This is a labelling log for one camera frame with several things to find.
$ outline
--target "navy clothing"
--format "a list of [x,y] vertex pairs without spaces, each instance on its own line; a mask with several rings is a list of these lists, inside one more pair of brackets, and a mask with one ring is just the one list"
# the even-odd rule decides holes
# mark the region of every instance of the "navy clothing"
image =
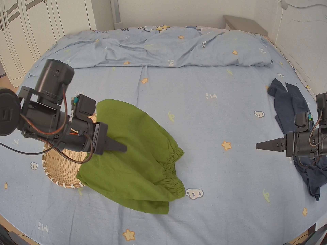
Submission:
[[[305,98],[299,88],[295,85],[286,83],[287,90],[280,81],[274,79],[271,83],[268,94],[274,96],[274,105],[277,115],[275,116],[282,132],[294,131],[296,129],[294,117],[298,112],[310,112]],[[313,162],[310,157],[301,157],[303,165]],[[311,196],[319,200],[320,187],[327,183],[327,157],[324,155],[314,165],[304,168],[299,163],[299,157],[293,157],[294,165],[301,174],[303,181],[308,186]]]

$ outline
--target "bed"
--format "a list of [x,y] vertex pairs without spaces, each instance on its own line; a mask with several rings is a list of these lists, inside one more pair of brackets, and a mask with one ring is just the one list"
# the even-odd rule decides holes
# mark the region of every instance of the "bed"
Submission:
[[[76,69],[68,98],[125,101],[166,129],[185,151],[176,172],[186,196],[170,202],[167,215],[145,214],[87,187],[59,187],[46,177],[41,156],[1,147],[0,214],[38,243],[281,245],[327,212],[326,185],[316,202],[285,153],[255,148],[283,136],[267,94],[275,78],[298,86],[317,120],[311,90],[264,37],[209,27],[85,31],[50,48],[24,86],[35,87],[47,58]],[[43,148],[19,131],[1,142],[26,152]]]

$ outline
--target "white headboard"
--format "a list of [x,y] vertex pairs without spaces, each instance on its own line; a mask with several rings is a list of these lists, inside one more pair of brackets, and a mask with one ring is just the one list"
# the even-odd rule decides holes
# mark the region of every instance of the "white headboard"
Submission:
[[327,91],[327,0],[276,0],[268,34],[315,94]]

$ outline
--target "woven bamboo basket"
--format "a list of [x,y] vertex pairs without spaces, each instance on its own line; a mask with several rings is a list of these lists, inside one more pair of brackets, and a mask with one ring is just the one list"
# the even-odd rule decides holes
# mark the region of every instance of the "woven bamboo basket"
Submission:
[[[94,123],[96,122],[95,113],[89,117],[92,118]],[[49,148],[49,145],[44,144],[43,150]],[[66,149],[63,150],[63,153],[77,161],[83,161],[87,155],[87,153],[84,152],[78,153]],[[78,173],[81,164],[68,161],[54,149],[42,154],[42,165],[48,178],[58,186],[74,189],[84,186],[84,184],[76,178],[76,174]]]

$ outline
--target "green garment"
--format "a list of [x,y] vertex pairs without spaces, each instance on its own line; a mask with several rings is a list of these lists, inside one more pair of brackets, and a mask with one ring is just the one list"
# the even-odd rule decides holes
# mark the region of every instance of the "green garment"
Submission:
[[146,213],[167,214],[168,202],[185,196],[175,162],[184,154],[176,141],[134,105],[103,100],[97,121],[108,124],[108,137],[126,153],[105,151],[82,164],[76,177],[114,202]]

